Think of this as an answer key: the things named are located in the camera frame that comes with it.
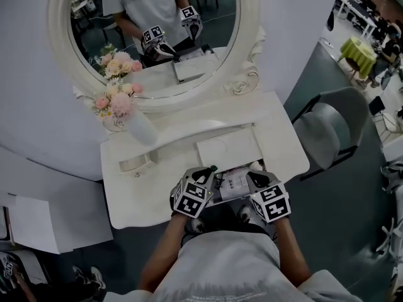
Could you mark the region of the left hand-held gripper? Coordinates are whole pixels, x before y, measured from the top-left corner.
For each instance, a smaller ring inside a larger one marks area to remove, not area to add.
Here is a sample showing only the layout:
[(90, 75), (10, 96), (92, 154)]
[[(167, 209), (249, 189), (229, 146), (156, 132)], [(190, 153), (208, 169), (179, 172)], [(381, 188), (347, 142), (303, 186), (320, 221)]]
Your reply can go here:
[(198, 218), (212, 197), (212, 192), (197, 183), (206, 182), (206, 187), (211, 187), (214, 171), (208, 167), (190, 168), (185, 172), (184, 179), (187, 181), (179, 181), (173, 190), (172, 211), (190, 218)]

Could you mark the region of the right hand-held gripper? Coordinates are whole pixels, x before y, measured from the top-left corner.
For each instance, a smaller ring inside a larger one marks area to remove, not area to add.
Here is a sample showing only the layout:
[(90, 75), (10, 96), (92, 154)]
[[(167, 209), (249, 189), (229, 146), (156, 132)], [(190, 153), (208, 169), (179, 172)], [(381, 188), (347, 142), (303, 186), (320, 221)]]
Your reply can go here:
[[(265, 222), (272, 223), (290, 214), (289, 195), (283, 183), (279, 183), (279, 179), (273, 173), (249, 171), (246, 174), (246, 181), (253, 208)], [(257, 191), (257, 186), (270, 187)]]

